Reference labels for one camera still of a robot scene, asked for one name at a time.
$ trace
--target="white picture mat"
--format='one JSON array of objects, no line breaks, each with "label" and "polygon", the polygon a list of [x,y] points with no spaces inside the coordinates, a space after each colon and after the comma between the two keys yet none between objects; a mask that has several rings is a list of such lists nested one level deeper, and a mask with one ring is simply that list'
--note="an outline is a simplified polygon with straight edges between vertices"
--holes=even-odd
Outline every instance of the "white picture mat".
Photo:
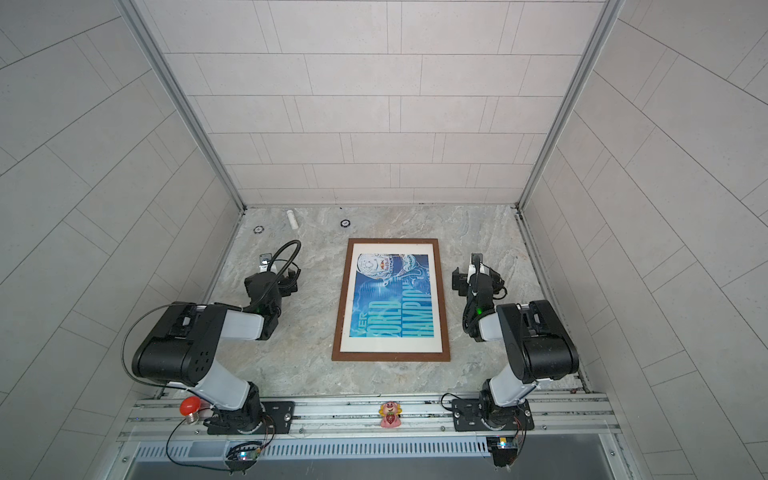
[{"label": "white picture mat", "polygon": [[[433,337],[400,338],[392,336],[351,337],[352,305],[355,299],[355,281],[357,278],[357,257],[361,253],[389,253],[426,255],[429,261],[429,290],[432,292],[432,321],[435,325]],[[431,243],[355,243],[352,248],[352,260],[347,265],[349,285],[346,291],[344,326],[341,334],[340,352],[373,353],[441,353],[442,331],[440,309],[437,297],[437,274],[435,273],[435,250]]]}]

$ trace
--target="poster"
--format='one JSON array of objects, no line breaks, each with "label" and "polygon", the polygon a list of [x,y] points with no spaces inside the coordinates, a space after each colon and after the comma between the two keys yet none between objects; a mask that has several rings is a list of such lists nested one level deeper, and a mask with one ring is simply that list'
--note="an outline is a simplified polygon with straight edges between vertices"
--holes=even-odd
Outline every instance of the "poster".
[{"label": "poster", "polygon": [[332,358],[448,361],[435,239],[350,239]]}]

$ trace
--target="brown wooden frame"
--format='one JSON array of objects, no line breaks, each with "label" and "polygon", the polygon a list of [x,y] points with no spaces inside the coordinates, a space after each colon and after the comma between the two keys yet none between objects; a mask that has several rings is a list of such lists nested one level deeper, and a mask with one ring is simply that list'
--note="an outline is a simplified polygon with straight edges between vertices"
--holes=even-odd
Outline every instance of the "brown wooden frame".
[{"label": "brown wooden frame", "polygon": [[[349,290],[349,265],[352,262],[352,250],[356,243],[431,243],[435,254],[435,275],[437,284],[437,302],[440,314],[440,334],[442,352],[439,353],[392,353],[392,352],[342,352],[341,336],[344,329],[344,311],[346,294]],[[336,333],[333,336],[331,360],[335,362],[450,362],[451,352],[448,344],[448,320],[445,317],[445,301],[442,292],[442,270],[440,269],[440,249],[436,238],[350,238],[346,248],[344,262],[344,280],[339,298],[339,316],[336,318]]]}]

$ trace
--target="gray marble surface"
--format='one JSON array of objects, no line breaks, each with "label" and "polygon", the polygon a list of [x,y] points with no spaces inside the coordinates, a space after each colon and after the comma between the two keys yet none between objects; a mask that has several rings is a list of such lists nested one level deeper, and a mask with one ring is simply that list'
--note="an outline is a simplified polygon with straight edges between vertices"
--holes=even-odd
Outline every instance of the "gray marble surface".
[{"label": "gray marble surface", "polygon": [[[451,290],[451,272],[460,266],[466,273],[470,253],[483,253],[502,275],[507,301],[543,298],[509,206],[307,207],[294,212],[298,230],[291,230],[286,209],[246,212],[211,297],[212,302],[247,305],[243,279],[257,271],[259,254],[301,240],[299,291],[283,299],[272,337],[266,342],[222,341],[217,351],[223,365],[256,383],[263,396],[479,389],[506,359],[500,342],[476,343],[462,330],[465,299]],[[344,219],[352,222],[350,227],[339,225]],[[264,232],[254,234],[259,225]],[[347,239],[352,237],[439,240],[450,362],[331,361]],[[576,383],[569,379],[564,385]]]}]

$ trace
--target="tiled wall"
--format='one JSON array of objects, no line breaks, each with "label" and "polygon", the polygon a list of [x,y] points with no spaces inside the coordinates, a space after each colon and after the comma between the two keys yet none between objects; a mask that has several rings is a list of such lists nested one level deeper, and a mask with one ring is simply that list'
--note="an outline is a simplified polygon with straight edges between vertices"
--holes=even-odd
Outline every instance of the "tiled wall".
[{"label": "tiled wall", "polygon": [[627,0],[525,209],[648,478],[768,478],[766,31]]},{"label": "tiled wall", "polygon": [[110,0],[0,2],[0,477],[86,475],[237,215]]},{"label": "tiled wall", "polygon": [[517,201],[603,7],[136,3],[246,204]]}]

